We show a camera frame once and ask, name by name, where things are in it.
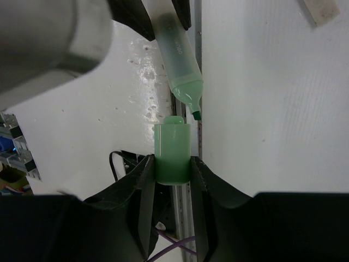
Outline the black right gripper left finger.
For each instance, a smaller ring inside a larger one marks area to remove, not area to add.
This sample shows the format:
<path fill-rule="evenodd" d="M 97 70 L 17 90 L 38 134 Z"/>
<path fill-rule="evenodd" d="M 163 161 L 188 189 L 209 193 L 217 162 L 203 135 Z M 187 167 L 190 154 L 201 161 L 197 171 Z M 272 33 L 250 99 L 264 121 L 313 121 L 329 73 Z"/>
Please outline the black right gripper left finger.
<path fill-rule="evenodd" d="M 145 261 L 155 248 L 154 157 L 80 200 L 1 197 L 1 261 Z"/>

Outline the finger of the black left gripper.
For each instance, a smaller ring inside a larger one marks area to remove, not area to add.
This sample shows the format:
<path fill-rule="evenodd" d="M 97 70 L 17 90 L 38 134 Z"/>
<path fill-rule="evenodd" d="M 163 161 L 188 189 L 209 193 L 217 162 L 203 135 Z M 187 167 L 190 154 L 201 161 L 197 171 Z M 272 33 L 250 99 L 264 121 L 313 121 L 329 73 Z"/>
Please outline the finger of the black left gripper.
<path fill-rule="evenodd" d="M 172 0 L 171 2 L 183 28 L 187 31 L 191 27 L 190 0 Z"/>
<path fill-rule="evenodd" d="M 112 18 L 148 41 L 155 40 L 150 17 L 141 0 L 108 0 Z"/>

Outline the green highlighter cap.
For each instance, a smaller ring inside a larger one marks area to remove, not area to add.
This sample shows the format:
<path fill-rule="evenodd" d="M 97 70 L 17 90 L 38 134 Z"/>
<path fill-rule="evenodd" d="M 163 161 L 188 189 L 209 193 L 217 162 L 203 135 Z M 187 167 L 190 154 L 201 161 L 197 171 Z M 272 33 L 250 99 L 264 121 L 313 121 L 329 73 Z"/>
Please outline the green highlighter cap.
<path fill-rule="evenodd" d="M 191 126 L 180 116 L 167 116 L 154 129 L 155 180 L 166 186 L 190 181 Z"/>

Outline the green highlighter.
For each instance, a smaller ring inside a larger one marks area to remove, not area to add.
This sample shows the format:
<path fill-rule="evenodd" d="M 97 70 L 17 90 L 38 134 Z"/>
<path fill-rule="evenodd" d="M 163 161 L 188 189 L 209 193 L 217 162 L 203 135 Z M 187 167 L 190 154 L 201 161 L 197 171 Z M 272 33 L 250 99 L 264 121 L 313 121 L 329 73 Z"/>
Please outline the green highlighter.
<path fill-rule="evenodd" d="M 203 78 L 186 30 L 173 13 L 160 15 L 153 28 L 171 92 L 201 120 Z"/>

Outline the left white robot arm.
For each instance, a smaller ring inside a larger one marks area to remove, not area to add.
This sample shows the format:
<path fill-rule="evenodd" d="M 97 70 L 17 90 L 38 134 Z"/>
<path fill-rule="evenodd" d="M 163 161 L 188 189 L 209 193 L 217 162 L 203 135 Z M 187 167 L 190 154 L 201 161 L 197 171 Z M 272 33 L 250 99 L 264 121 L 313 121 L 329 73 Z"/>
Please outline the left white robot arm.
<path fill-rule="evenodd" d="M 155 38 L 143 1 L 1 1 L 1 107 L 98 67 L 114 22 Z"/>

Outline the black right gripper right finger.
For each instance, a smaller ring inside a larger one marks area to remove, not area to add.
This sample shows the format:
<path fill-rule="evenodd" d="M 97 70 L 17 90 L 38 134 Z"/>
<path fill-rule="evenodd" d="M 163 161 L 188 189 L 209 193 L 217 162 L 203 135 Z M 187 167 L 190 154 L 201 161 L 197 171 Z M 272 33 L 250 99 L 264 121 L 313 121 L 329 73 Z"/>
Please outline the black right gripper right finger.
<path fill-rule="evenodd" d="M 198 261 L 348 261 L 348 194 L 248 196 L 191 158 Z"/>

